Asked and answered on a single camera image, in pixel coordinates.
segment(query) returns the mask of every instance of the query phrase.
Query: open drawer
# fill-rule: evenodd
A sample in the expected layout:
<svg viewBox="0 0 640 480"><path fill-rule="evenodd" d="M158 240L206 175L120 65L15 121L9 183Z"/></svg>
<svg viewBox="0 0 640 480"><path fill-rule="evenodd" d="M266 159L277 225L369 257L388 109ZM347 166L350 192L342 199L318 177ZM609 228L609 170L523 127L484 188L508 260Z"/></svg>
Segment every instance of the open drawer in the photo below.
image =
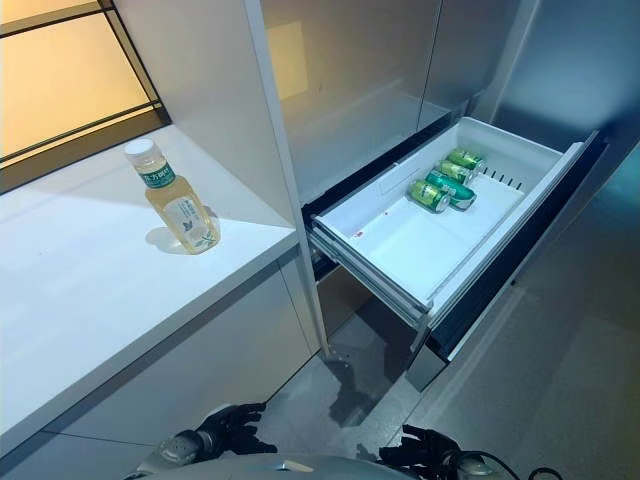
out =
<svg viewBox="0 0 640 480"><path fill-rule="evenodd" d="M426 345L444 366L599 156L596 137L561 153L462 118L315 215L310 240L417 331L414 358ZM469 185L477 199L431 213L407 188L457 146L487 162Z"/></svg>

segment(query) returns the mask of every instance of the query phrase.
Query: can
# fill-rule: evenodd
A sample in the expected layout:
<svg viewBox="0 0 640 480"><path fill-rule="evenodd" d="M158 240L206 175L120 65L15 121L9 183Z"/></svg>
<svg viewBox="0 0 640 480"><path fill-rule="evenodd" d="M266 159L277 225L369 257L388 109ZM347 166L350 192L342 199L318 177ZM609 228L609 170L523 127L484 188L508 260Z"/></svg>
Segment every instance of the can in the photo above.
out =
<svg viewBox="0 0 640 480"><path fill-rule="evenodd" d="M461 167L468 168L469 170L478 171L484 168L486 162L484 159L464 148L456 148L447 155L447 160L460 165Z"/></svg>
<svg viewBox="0 0 640 480"><path fill-rule="evenodd" d="M435 213L442 212L449 205L450 196L438 187L417 180L409 187L409 195L415 201Z"/></svg>
<svg viewBox="0 0 640 480"><path fill-rule="evenodd" d="M443 160L436 166L436 170L444 173L447 177L453 178L462 185L467 185L473 178L473 172L468 168L461 167L448 160Z"/></svg>
<svg viewBox="0 0 640 480"><path fill-rule="evenodd" d="M449 203L460 210L466 210L476 199L476 194L470 188L456 182L453 178L447 177L444 173L432 170L425 178L425 182L438 187L451 196Z"/></svg>

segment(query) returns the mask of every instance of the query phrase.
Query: white countertop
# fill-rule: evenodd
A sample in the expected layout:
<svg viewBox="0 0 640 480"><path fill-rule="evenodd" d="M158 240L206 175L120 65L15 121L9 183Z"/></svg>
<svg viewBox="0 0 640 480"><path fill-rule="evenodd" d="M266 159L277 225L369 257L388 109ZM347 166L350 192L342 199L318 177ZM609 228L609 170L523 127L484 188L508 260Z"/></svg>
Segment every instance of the white countertop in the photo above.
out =
<svg viewBox="0 0 640 480"><path fill-rule="evenodd" d="M222 215L220 243L184 254L122 147L0 197L1 454L297 244L176 127L151 136L203 203L240 218Z"/></svg>

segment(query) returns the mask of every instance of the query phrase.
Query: gray floor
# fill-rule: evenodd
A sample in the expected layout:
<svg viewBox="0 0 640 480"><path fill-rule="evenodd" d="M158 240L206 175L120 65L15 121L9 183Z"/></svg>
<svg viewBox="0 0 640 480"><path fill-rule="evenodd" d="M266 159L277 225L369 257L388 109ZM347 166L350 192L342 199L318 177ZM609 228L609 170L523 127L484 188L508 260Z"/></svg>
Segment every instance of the gray floor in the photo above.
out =
<svg viewBox="0 0 640 480"><path fill-rule="evenodd" d="M271 400L283 452L374 458L403 423L495 453L525 476L640 478L640 152L510 287L424 392L402 375L411 332L378 301Z"/></svg>

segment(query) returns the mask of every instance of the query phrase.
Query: white bottle cap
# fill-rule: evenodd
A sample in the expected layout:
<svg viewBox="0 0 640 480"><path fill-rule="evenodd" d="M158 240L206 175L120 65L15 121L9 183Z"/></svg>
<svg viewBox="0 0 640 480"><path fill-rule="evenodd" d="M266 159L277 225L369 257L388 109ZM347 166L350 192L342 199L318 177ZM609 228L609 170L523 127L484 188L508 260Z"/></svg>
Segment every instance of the white bottle cap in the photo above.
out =
<svg viewBox="0 0 640 480"><path fill-rule="evenodd" d="M160 154L160 150L150 138L137 138L124 147L124 154L134 166L148 165L153 161L150 157Z"/></svg>

